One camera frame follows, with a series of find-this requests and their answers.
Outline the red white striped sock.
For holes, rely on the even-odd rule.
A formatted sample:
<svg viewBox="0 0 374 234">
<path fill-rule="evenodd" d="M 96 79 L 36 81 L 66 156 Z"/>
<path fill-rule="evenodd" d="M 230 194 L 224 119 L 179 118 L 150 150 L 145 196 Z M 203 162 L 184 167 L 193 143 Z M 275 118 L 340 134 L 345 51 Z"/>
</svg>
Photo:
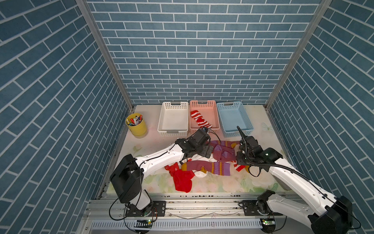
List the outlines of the red white striped sock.
<svg viewBox="0 0 374 234">
<path fill-rule="evenodd" d="M 191 129 L 193 128 L 208 128 L 211 129 L 213 126 L 202 116 L 202 114 L 198 110 L 193 110 L 190 112 L 191 118 L 195 121 L 197 126 L 195 124 L 191 123 Z"/>
</svg>

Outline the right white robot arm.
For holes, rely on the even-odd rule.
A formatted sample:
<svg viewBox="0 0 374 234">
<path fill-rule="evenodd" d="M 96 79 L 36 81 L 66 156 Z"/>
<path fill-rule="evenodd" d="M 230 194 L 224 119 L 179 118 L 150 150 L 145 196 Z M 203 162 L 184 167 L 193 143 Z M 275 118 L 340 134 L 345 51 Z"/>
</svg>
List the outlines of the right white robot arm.
<svg viewBox="0 0 374 234">
<path fill-rule="evenodd" d="M 336 197 L 295 169 L 273 148 L 262 149 L 252 136 L 242 135 L 236 159 L 240 165 L 258 167 L 270 173 L 285 190 L 292 190 L 303 199 L 298 203 L 276 192 L 266 190 L 257 198 L 261 215 L 283 214 L 315 234 L 346 234 L 353 227 L 353 206 L 344 197 Z"/>
</svg>

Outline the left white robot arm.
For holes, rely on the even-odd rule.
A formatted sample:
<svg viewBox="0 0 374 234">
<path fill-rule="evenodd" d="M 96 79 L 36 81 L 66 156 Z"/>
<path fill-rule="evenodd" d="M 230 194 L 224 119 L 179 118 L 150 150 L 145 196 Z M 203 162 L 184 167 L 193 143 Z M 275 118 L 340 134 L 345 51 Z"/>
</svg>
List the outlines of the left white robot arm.
<svg viewBox="0 0 374 234">
<path fill-rule="evenodd" d="M 154 208 L 148 193 L 142 189 L 143 180 L 157 170 L 189 158 L 212 153 L 210 135 L 207 128 L 197 130 L 188 138 L 179 138 L 175 143 L 156 153 L 133 157 L 128 154 L 122 158 L 110 176 L 110 182 L 120 203 L 126 205 L 126 212 L 136 216 L 147 216 Z"/>
</svg>

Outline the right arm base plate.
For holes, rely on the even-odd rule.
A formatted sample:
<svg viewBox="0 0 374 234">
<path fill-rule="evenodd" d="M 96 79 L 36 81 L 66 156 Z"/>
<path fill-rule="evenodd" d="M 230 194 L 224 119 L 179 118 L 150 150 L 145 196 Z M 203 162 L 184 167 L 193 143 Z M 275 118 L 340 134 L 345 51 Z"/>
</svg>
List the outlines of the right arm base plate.
<svg viewBox="0 0 374 234">
<path fill-rule="evenodd" d="M 281 213 L 270 211 L 266 205 L 258 200 L 243 200 L 238 203 L 238 206 L 242 208 L 245 216 L 282 216 Z"/>
</svg>

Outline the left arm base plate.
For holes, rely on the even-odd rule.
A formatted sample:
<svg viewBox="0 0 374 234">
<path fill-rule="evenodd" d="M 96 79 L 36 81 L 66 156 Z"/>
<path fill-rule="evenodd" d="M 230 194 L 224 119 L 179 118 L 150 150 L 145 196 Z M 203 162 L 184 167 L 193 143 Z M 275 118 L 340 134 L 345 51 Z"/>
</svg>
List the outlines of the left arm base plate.
<svg viewBox="0 0 374 234">
<path fill-rule="evenodd" d="M 166 211 L 166 201 L 156 200 L 152 201 L 144 209 L 139 210 L 134 204 L 129 204 L 125 210 L 126 217 L 156 217 L 165 216 Z"/>
</svg>

